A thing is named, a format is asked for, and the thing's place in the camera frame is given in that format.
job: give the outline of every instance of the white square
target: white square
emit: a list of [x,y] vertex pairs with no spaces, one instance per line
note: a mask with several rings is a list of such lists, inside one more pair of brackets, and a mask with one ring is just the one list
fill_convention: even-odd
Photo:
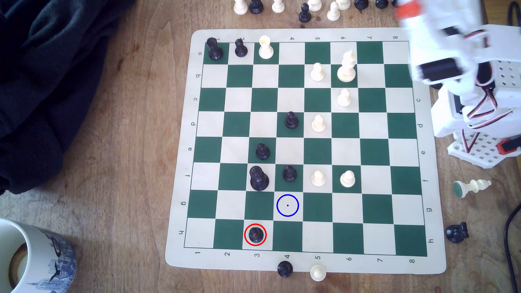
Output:
[[219,163],[194,163],[192,170],[192,189],[218,190]]
[[246,191],[244,190],[218,190],[217,205],[215,207],[216,219],[244,219],[244,206],[246,205]]
[[277,112],[251,112],[250,137],[277,137]]
[[221,163],[244,164],[248,161],[250,140],[247,137],[223,137]]
[[334,223],[363,223],[361,193],[333,193]]
[[391,166],[419,167],[416,139],[389,139],[389,163]]
[[333,223],[302,222],[302,251],[333,252]]
[[187,218],[185,247],[213,248],[215,219]]
[[392,194],[390,166],[360,166],[362,193]]
[[279,64],[304,64],[305,43],[279,43]]
[[359,113],[360,138],[389,138],[387,113]]
[[385,64],[409,63],[409,42],[383,42],[382,45]]
[[205,64],[202,77],[201,88],[225,88],[228,80],[228,65]]
[[[317,170],[322,171],[326,178],[326,183],[322,186],[315,186],[311,183],[311,176]],[[333,168],[332,165],[304,165],[302,171],[303,190],[305,192],[332,193],[333,192]]]
[[396,254],[393,224],[364,224],[364,254]]
[[278,64],[255,64],[253,65],[253,88],[278,88],[279,87],[279,65]]
[[386,74],[383,64],[358,64],[356,74],[359,88],[386,87]]
[[311,71],[313,64],[304,65],[304,87],[305,88],[330,88],[331,87],[331,65],[322,64],[322,72],[324,78],[321,81],[314,81],[311,79]]
[[304,138],[302,137],[277,137],[276,164],[303,165],[304,164]]
[[[317,115],[322,115],[326,124],[326,128],[322,132],[316,132],[311,128]],[[299,127],[304,127],[305,138],[331,138],[331,112],[304,112],[304,124]]]
[[197,136],[221,137],[224,124],[224,112],[201,111],[197,119]]
[[358,88],[348,88],[351,103],[347,107],[338,104],[337,98],[343,88],[331,89],[331,112],[333,113],[358,113]]
[[279,88],[278,112],[304,112],[304,88]]
[[355,53],[355,63],[358,63],[356,42],[331,42],[331,64],[342,64],[342,58],[347,51]]
[[412,88],[386,88],[387,113],[414,113]]
[[393,194],[392,218],[395,225],[423,225],[423,202],[418,194]]
[[332,138],[331,163],[333,165],[361,165],[360,138]]
[[275,191],[273,200],[273,220],[302,222],[304,210],[303,205],[303,192]]

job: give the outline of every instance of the green square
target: green square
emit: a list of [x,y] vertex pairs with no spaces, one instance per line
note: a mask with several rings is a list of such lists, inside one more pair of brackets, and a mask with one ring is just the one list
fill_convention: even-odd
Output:
[[253,65],[228,65],[227,88],[251,88]]
[[208,56],[208,46],[204,46],[204,56],[203,56],[203,64],[228,64],[228,56],[230,50],[230,43],[219,43],[217,45],[222,49],[222,57],[219,60],[212,60],[210,56]]
[[396,244],[396,255],[427,256],[425,226],[395,225],[394,243]]
[[382,42],[356,42],[358,64],[382,64]]
[[387,113],[389,138],[416,138],[414,113]]
[[[269,157],[265,160],[257,158],[255,151],[259,143],[265,144],[269,148]],[[252,164],[274,164],[275,163],[275,149],[277,139],[274,137],[250,137],[250,144],[248,146],[248,163]]]
[[332,222],[333,199],[331,193],[304,193],[303,218],[307,222]]
[[194,162],[219,163],[222,137],[195,137]]
[[188,218],[215,218],[217,190],[190,190]]
[[273,222],[273,251],[302,252],[302,222]]
[[242,249],[244,220],[215,219],[214,248]]
[[225,112],[222,136],[250,136],[250,112]]
[[386,88],[412,88],[408,64],[384,64]]
[[333,253],[364,254],[364,225],[333,223]]
[[255,49],[250,54],[253,55],[253,64],[279,64],[279,43],[270,43],[273,48],[273,56],[270,59],[262,59],[259,55],[259,49],[261,48],[258,42],[255,43]]
[[304,164],[331,165],[331,139],[305,138]]
[[331,64],[331,87],[332,88],[358,88],[358,74],[356,74],[355,79],[350,82],[343,82],[337,77],[337,71],[341,65],[339,64]]
[[358,113],[331,113],[331,135],[334,138],[359,138]]
[[387,139],[360,139],[362,165],[389,166]]
[[276,112],[278,89],[252,89],[252,112]]
[[303,88],[304,65],[279,65],[280,88]]
[[363,194],[364,223],[392,224],[392,196],[390,194]]
[[393,194],[421,194],[420,167],[391,166]]
[[296,178],[291,182],[287,182],[282,177],[284,168],[287,165],[276,165],[275,166],[275,191],[303,191],[303,180],[302,172],[304,170],[303,165],[292,165],[296,170]]
[[304,113],[295,113],[299,119],[299,125],[293,129],[286,127],[284,120],[288,113],[278,112],[277,113],[277,137],[304,137]]
[[246,190],[247,164],[224,164],[219,169],[219,190]]
[[[340,184],[340,176],[344,174],[347,170],[353,171],[355,174],[355,185],[346,188],[342,184]],[[340,166],[333,165],[333,192],[343,192],[343,193],[362,193],[362,183],[361,183],[361,171],[360,166]]]
[[273,220],[273,192],[246,192],[245,219]]
[[331,112],[331,89],[304,89],[305,112]]
[[331,64],[330,42],[306,42],[305,43],[306,64]]
[[385,89],[358,89],[359,112],[386,112]]

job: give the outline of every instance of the black pawn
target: black pawn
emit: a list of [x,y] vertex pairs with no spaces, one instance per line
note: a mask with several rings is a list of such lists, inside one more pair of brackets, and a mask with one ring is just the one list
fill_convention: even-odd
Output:
[[259,160],[265,160],[269,157],[269,148],[265,144],[259,143],[255,155]]
[[291,276],[293,273],[293,266],[289,261],[281,261],[277,266],[277,273],[283,278]]
[[248,48],[246,48],[241,39],[235,40],[235,46],[237,47],[235,48],[235,55],[237,55],[237,57],[244,57],[248,54]]
[[222,58],[224,53],[222,52],[221,47],[217,45],[217,40],[215,38],[208,38],[206,40],[206,45],[208,45],[208,56],[212,60],[219,60]]
[[307,3],[303,3],[300,6],[300,9],[302,10],[301,13],[299,13],[299,20],[301,22],[308,22],[311,20],[311,13],[309,12],[309,5]]
[[282,178],[284,178],[284,180],[290,182],[290,181],[293,181],[296,179],[296,170],[295,168],[293,168],[293,166],[291,165],[288,165],[284,168],[284,170],[282,171]]
[[284,119],[284,125],[290,129],[296,128],[299,125],[299,119],[295,115],[295,112],[288,112],[288,115]]
[[461,222],[459,225],[450,225],[445,230],[445,236],[452,243],[460,243],[468,238],[467,223]]
[[263,191],[266,189],[269,185],[269,178],[268,175],[262,171],[262,169],[259,166],[253,166],[250,169],[250,184],[252,185],[252,188],[257,191]]

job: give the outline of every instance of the captured chess piece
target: captured chess piece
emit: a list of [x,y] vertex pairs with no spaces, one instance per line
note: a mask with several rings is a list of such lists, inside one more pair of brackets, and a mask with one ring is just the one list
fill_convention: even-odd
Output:
[[461,222],[459,225],[450,225],[445,230],[445,236],[452,243],[460,243],[468,238],[467,223]]

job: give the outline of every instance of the red circle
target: red circle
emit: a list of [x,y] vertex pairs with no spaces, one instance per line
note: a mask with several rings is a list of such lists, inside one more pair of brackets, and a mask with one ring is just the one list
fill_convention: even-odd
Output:
[[[264,230],[264,240],[262,240],[262,242],[259,243],[259,244],[251,244],[251,243],[248,241],[248,239],[246,238],[246,231],[248,231],[248,228],[250,228],[250,227],[253,226],[253,225],[260,226],[260,227]],[[251,246],[259,246],[259,245],[263,244],[264,241],[266,241],[266,238],[268,238],[268,232],[266,232],[266,228],[264,228],[264,226],[261,225],[261,224],[251,224],[250,226],[246,227],[246,230],[244,230],[244,240],[246,240],[246,242],[247,242],[249,245],[251,245]]]

